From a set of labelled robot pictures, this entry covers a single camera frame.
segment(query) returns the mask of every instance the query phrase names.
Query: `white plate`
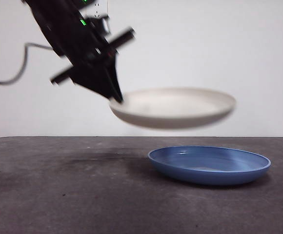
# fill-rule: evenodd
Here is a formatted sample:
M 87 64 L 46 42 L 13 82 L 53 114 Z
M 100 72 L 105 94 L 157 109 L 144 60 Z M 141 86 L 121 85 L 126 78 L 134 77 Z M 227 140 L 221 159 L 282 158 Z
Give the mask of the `white plate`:
M 123 103 L 110 99 L 121 120 L 148 128 L 190 128 L 215 122 L 234 109 L 236 100 L 225 93 L 197 88 L 160 88 L 123 95 Z

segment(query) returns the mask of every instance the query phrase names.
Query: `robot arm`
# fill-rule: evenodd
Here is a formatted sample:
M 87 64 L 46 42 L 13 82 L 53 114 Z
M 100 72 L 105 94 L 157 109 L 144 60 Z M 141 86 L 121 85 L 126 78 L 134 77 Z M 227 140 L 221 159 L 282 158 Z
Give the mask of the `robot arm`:
M 128 29 L 108 42 L 108 16 L 83 18 L 79 10 L 95 0 L 23 0 L 32 10 L 48 42 L 58 56 L 67 56 L 72 66 L 52 78 L 59 84 L 71 78 L 85 88 L 122 102 L 115 68 L 117 48 L 132 38 Z

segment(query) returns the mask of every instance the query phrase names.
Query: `blue bowl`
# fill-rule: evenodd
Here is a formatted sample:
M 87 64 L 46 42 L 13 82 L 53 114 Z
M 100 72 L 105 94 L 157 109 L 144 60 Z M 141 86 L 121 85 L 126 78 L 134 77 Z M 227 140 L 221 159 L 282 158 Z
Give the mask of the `blue bowl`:
M 236 185 L 261 177 L 268 158 L 252 152 L 211 146 L 174 146 L 148 154 L 155 168 L 175 179 L 206 185 Z

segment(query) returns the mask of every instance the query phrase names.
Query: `green led light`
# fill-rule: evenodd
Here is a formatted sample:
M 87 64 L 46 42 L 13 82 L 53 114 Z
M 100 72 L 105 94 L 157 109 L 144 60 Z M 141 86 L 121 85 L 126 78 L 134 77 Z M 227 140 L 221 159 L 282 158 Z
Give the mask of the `green led light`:
M 84 20 L 81 19 L 82 24 L 85 26 L 86 22 Z

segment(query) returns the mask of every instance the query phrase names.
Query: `plate rim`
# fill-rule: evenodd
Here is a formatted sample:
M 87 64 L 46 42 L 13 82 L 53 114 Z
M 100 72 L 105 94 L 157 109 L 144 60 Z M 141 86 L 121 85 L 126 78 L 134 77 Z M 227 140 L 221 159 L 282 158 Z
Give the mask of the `plate rim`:
M 168 149 L 168 148 L 180 148 L 180 147 L 195 147 L 195 148 L 217 148 L 217 149 L 226 149 L 226 150 L 233 150 L 233 151 L 240 151 L 240 152 L 245 152 L 245 153 L 250 153 L 250 154 L 254 154 L 256 156 L 259 156 L 259 157 L 262 157 L 264 159 L 267 160 L 268 164 L 263 166 L 263 167 L 259 167 L 257 169 L 253 169 L 253 170 L 246 170 L 246 171 L 208 171 L 208 170 L 199 170 L 199 169 L 193 169 L 193 168 L 185 168 L 185 167 L 178 167 L 178 166 L 173 166 L 173 165 L 170 165 L 170 164 L 167 164 L 167 163 L 162 163 L 162 162 L 158 162 L 157 160 L 155 160 L 154 158 L 151 157 L 151 154 L 155 151 L 158 151 L 158 150 L 162 150 L 162 149 Z M 195 171 L 195 172 L 207 172 L 207 173 L 247 173 L 247 172 L 256 172 L 256 171 L 261 171 L 261 170 L 264 170 L 264 169 L 268 169 L 271 165 L 271 161 L 263 156 L 263 155 L 260 155 L 260 154 L 257 154 L 257 153 L 254 153 L 254 152 L 250 152 L 250 151 L 246 151 L 246 150 L 240 150 L 240 149 L 233 149 L 233 148 L 226 148 L 226 147 L 217 147 L 217 146 L 207 146 L 207 145 L 180 145 L 180 146 L 168 146 L 168 147 L 162 147 L 162 148 L 158 148 L 158 149 L 155 149 L 155 150 L 152 150 L 148 153 L 148 158 L 151 160 L 151 161 L 154 161 L 158 164 L 162 164 L 162 165 L 165 165 L 165 166 L 169 166 L 169 167 L 173 167 L 173 168 L 177 168 L 177 169 L 182 169 L 182 170 L 188 170 L 188 171 Z

